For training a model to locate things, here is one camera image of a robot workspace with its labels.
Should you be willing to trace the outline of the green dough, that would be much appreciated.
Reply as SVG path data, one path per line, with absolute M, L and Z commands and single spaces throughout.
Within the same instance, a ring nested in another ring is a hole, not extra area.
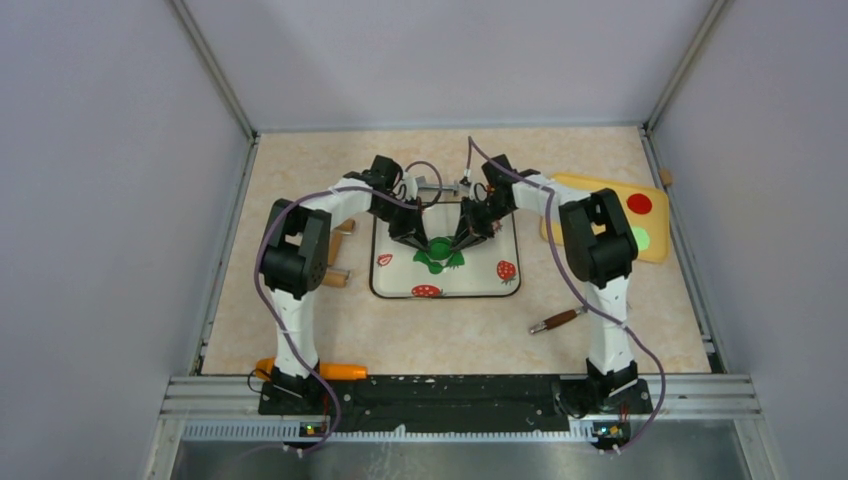
M 429 242 L 429 251 L 417 251 L 412 261 L 423 265 L 431 275 L 439 275 L 445 270 L 457 269 L 466 264 L 463 253 L 452 253 L 452 237 L 436 237 Z

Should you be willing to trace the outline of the white strawberry tray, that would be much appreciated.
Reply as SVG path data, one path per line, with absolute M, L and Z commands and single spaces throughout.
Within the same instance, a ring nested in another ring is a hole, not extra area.
M 453 237 L 460 204 L 439 203 L 425 210 L 423 224 L 429 240 Z M 466 264 L 431 275 L 414 263 L 417 250 L 393 241 L 388 224 L 376 219 L 372 229 L 370 288 L 384 299 L 507 297 L 520 287 L 520 262 L 512 215 L 496 224 L 496 234 L 463 251 Z

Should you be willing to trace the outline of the wooden rolling pin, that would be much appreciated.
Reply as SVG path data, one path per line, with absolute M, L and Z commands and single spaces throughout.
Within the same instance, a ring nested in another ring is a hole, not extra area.
M 322 280 L 322 286 L 330 288 L 345 288 L 347 286 L 350 271 L 338 268 L 336 263 L 344 238 L 352 235 L 355 229 L 356 222 L 353 219 L 349 219 L 332 230 L 327 258 L 328 268 Z

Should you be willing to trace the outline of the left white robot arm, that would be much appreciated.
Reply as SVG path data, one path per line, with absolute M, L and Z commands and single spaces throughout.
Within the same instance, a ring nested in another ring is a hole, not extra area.
M 401 245 L 424 250 L 429 244 L 414 180 L 384 156 L 323 191 L 275 201 L 262 236 L 254 283 L 277 324 L 268 381 L 297 413 L 314 410 L 321 397 L 314 308 L 315 292 L 330 266 L 331 236 L 360 213 L 385 222 L 390 238 Z

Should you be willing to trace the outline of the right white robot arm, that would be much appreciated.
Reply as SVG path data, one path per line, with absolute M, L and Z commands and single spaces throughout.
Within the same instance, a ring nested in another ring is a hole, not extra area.
M 452 250 L 494 238 L 495 223 L 517 210 L 559 227 L 564 249 L 556 252 L 555 263 L 570 273 L 568 284 L 583 283 L 581 302 L 592 321 L 586 397 L 594 409 L 614 411 L 638 380 L 625 325 L 638 246 L 618 195 L 609 188 L 566 187 L 532 169 L 518 171 L 505 155 L 487 159 L 482 171 L 490 191 L 483 200 L 461 201 Z

